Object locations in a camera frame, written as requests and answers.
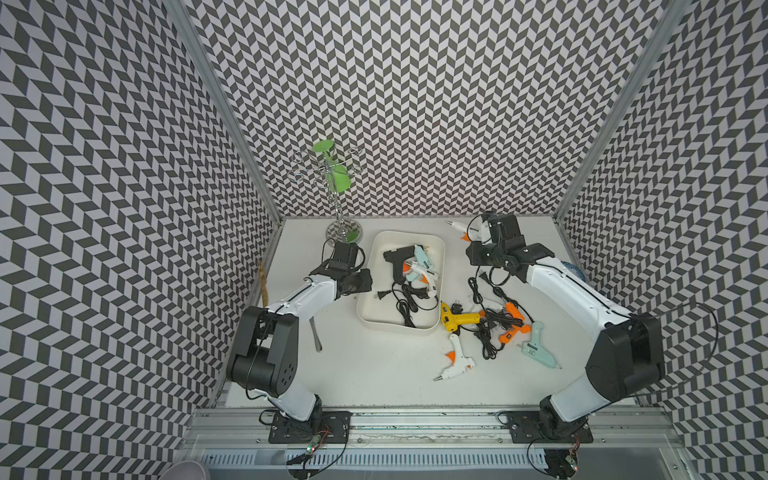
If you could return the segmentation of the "small white glue gun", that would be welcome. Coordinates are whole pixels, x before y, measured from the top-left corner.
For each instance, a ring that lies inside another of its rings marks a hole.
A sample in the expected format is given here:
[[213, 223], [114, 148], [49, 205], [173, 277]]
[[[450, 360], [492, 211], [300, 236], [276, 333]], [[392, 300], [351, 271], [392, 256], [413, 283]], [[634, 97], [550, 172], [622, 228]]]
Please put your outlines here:
[[472, 224], [463, 224], [455, 220], [446, 220], [453, 229], [462, 233], [462, 239], [467, 242], [488, 243], [491, 240], [489, 227], [486, 221], [473, 221]]

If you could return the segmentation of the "white plastic storage box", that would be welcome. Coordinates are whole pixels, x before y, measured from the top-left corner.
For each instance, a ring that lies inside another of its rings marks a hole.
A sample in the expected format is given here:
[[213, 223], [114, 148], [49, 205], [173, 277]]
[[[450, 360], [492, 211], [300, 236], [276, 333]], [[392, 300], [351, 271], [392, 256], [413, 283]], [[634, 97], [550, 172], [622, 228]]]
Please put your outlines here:
[[362, 323], [388, 333], [425, 335], [440, 323], [445, 243], [394, 230], [376, 235], [368, 256], [372, 291], [358, 297]]

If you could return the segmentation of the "black glue gun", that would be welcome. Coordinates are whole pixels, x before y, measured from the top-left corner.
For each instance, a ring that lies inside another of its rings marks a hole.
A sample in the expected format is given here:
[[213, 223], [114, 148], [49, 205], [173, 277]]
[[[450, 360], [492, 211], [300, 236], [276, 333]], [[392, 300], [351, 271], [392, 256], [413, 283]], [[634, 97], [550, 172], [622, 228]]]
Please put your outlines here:
[[383, 253], [383, 258], [393, 267], [393, 283], [390, 290], [377, 292], [379, 300], [383, 299], [389, 293], [392, 293], [396, 299], [396, 308], [404, 320], [404, 325], [409, 328], [415, 328], [412, 314], [419, 311], [419, 306], [414, 297], [414, 288], [407, 284], [403, 275], [403, 264], [413, 255], [413, 246], [400, 247], [395, 250]]

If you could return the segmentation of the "mint green glue gun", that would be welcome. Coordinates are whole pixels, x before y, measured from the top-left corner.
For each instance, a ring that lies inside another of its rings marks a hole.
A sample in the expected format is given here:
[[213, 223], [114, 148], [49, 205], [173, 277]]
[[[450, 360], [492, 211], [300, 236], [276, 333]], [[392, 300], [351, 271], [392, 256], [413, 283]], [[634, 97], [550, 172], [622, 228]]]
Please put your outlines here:
[[432, 277], [433, 263], [421, 245], [413, 246], [413, 255], [403, 264], [403, 274], [408, 282], [420, 280], [428, 283]]

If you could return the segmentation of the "white glue gun orange trigger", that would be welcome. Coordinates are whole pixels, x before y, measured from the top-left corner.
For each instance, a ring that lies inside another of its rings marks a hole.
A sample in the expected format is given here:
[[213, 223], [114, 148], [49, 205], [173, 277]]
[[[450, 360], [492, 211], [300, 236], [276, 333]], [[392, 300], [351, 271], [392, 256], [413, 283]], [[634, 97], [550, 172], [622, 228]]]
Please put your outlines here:
[[425, 289], [429, 298], [437, 296], [437, 275], [416, 259], [409, 259], [404, 262], [403, 275], [411, 287]]

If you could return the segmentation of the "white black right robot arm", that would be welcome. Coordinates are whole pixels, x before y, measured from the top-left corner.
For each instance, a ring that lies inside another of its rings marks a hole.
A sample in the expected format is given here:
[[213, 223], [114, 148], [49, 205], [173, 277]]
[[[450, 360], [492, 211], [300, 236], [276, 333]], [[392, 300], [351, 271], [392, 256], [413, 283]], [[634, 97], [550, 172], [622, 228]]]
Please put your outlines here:
[[540, 435], [567, 439], [588, 416], [665, 377], [660, 320], [635, 314], [600, 294], [541, 243], [528, 243], [513, 214], [481, 213], [458, 224], [470, 264], [502, 269], [544, 294], [587, 334], [584, 372], [539, 404]]

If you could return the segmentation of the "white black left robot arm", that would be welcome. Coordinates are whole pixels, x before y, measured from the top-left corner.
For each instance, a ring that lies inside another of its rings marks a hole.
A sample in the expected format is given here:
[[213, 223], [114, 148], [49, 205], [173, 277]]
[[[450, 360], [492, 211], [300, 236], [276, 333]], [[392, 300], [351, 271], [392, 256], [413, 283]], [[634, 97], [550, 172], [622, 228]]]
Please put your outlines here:
[[296, 379], [300, 325], [349, 295], [372, 290], [356, 243], [334, 244], [331, 256], [286, 298], [244, 311], [225, 367], [226, 379], [245, 392], [256, 391], [294, 421], [307, 422], [320, 408], [319, 397]]

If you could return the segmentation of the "yellow glue gun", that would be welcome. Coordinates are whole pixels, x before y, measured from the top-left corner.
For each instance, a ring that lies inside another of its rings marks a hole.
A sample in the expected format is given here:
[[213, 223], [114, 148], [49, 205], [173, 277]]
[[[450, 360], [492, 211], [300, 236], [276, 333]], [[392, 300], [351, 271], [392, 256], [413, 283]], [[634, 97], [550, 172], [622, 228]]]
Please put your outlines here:
[[485, 318], [483, 310], [472, 313], [453, 313], [445, 302], [440, 304], [440, 319], [442, 325], [449, 333], [456, 333], [462, 326], [475, 325]]

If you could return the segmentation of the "mint glue gun front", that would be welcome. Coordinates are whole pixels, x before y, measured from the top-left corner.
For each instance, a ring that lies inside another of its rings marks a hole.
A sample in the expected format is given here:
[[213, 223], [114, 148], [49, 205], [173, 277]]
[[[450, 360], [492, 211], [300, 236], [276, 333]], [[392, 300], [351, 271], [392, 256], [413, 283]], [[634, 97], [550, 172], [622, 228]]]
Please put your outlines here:
[[544, 326], [540, 322], [531, 324], [530, 338], [520, 345], [522, 353], [528, 358], [550, 369], [561, 369], [554, 355], [541, 342]]

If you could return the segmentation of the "blue white ceramic bowl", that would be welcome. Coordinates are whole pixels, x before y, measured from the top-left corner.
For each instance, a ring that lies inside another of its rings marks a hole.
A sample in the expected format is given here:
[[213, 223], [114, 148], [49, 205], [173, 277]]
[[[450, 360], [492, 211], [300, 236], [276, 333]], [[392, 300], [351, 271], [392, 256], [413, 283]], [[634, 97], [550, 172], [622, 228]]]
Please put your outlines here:
[[563, 263], [563, 265], [564, 265], [564, 266], [565, 266], [565, 267], [566, 267], [566, 268], [567, 268], [567, 269], [568, 269], [570, 272], [572, 272], [572, 273], [573, 273], [573, 274], [574, 274], [576, 277], [578, 277], [580, 280], [582, 280], [582, 281], [586, 281], [586, 276], [585, 276], [585, 274], [584, 274], [584, 273], [583, 273], [583, 271], [582, 271], [580, 268], [578, 268], [576, 265], [574, 265], [574, 264], [571, 264], [571, 263], [569, 263], [569, 262], [564, 262], [564, 263]]

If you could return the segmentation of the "metal file tool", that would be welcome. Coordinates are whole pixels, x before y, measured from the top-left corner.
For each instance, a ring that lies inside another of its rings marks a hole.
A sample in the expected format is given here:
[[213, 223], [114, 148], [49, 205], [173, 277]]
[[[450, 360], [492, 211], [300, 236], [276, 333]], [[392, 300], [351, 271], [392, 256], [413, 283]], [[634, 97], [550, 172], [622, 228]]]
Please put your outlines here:
[[317, 326], [316, 326], [316, 322], [315, 322], [315, 318], [314, 317], [311, 317], [309, 319], [309, 325], [310, 325], [311, 332], [312, 332], [312, 335], [313, 335], [314, 348], [315, 348], [315, 350], [317, 352], [322, 352], [323, 351], [323, 344], [322, 344], [322, 342], [320, 340], [319, 333], [318, 333], [318, 330], [317, 330]]

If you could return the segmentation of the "silver stand green leaves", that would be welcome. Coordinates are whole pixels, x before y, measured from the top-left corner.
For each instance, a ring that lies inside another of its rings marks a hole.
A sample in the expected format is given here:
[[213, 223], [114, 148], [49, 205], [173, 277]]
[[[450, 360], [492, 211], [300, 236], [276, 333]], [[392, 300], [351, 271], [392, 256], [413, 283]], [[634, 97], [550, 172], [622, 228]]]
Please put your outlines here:
[[289, 160], [295, 182], [309, 176], [316, 176], [321, 181], [321, 190], [332, 210], [332, 223], [327, 227], [325, 237], [333, 243], [358, 243], [363, 237], [361, 225], [345, 213], [342, 202], [342, 195], [353, 185], [353, 177], [363, 170], [363, 157], [361, 148], [341, 146], [327, 138]]

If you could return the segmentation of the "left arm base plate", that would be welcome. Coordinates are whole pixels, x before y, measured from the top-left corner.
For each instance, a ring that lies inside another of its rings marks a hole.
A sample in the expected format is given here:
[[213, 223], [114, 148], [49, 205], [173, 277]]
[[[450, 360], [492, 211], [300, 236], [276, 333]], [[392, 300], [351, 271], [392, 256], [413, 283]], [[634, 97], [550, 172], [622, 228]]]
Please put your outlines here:
[[315, 437], [326, 444], [345, 444], [349, 438], [351, 411], [329, 411], [314, 414], [300, 422], [277, 411], [269, 423], [270, 444], [308, 445]]

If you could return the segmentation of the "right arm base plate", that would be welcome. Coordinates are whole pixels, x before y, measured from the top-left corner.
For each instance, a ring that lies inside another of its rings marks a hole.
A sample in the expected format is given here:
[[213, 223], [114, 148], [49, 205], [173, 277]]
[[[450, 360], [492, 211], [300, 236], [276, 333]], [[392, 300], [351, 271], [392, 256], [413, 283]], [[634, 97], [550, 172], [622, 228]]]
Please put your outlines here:
[[507, 411], [500, 414], [500, 419], [509, 429], [515, 444], [530, 442], [590, 444], [594, 442], [586, 417], [564, 422], [556, 415], [547, 412]]

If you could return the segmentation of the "aluminium front rail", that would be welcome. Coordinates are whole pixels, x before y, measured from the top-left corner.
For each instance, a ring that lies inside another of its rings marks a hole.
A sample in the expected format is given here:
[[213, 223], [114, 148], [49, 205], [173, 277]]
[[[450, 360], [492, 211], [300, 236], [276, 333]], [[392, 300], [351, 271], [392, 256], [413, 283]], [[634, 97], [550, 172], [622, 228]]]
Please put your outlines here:
[[[543, 439], [529, 407], [353, 408], [353, 448], [441, 448], [524, 446]], [[203, 409], [194, 414], [179, 449], [266, 448], [273, 414], [265, 408]], [[578, 433], [582, 448], [680, 448], [682, 437], [659, 408], [607, 407], [589, 417]]]

